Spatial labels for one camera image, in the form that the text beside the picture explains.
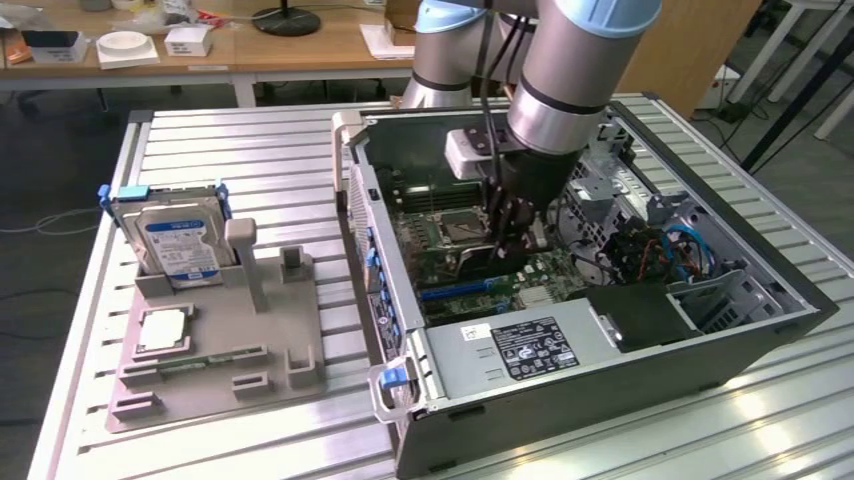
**power supply label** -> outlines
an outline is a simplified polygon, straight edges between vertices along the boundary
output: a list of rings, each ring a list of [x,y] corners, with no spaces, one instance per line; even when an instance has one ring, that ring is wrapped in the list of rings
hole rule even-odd
[[[525,380],[577,365],[553,317],[493,328],[492,339],[513,380]]]

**white box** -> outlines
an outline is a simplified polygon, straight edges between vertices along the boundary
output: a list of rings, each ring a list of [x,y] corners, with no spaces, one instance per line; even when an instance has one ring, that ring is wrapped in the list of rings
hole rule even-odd
[[[160,63],[150,37],[136,32],[112,32],[97,39],[101,70]]]
[[[740,78],[741,76],[737,72],[723,65],[717,69],[711,85],[708,85],[708,90],[705,90],[705,96],[700,100],[696,109],[716,110],[720,107],[720,99],[725,99],[729,96],[729,92]]]
[[[178,27],[165,36],[165,51],[173,57],[206,57],[210,52],[210,30]]]
[[[36,63],[80,63],[89,44],[82,32],[22,33]]]

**cardboard box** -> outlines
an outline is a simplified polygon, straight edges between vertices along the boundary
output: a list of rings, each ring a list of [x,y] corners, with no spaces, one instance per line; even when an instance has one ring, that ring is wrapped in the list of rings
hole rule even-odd
[[[420,0],[385,1],[385,33],[397,46],[415,45],[415,21]]]

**desk lamp base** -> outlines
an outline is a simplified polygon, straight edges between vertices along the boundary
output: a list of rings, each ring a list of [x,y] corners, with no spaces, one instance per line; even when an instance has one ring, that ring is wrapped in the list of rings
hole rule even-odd
[[[301,37],[320,29],[320,17],[298,8],[265,8],[253,17],[254,28],[281,37]]]

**white label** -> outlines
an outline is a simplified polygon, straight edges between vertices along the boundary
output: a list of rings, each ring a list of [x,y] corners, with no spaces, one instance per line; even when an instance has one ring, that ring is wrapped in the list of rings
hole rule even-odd
[[[189,65],[186,70],[190,72],[221,72],[228,70],[226,65]]]
[[[472,340],[480,340],[481,338],[489,338],[489,324],[479,323],[477,325],[469,325],[460,327],[459,331],[463,332],[463,340],[471,342]]]
[[[348,166],[352,163],[352,152],[349,151],[349,145],[341,145],[341,166]]]
[[[202,241],[206,231],[201,220],[145,225],[162,272],[176,280],[201,280],[218,272],[213,247]]]

